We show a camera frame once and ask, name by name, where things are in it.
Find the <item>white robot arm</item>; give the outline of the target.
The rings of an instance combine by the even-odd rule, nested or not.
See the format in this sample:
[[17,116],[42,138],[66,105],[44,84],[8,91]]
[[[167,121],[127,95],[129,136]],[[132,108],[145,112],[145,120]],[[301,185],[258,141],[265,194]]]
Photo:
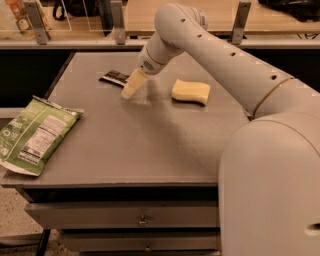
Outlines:
[[122,95],[188,53],[249,113],[219,166],[222,256],[320,256],[320,95],[211,35],[202,11],[161,5]]

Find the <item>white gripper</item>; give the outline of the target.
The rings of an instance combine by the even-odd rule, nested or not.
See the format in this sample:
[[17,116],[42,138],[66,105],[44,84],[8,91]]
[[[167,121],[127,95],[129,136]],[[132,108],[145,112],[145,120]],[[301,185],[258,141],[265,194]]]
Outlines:
[[146,47],[144,47],[138,55],[138,67],[130,75],[126,85],[124,86],[121,96],[129,99],[135,92],[147,81],[149,75],[160,73],[166,65],[163,58],[152,56]]

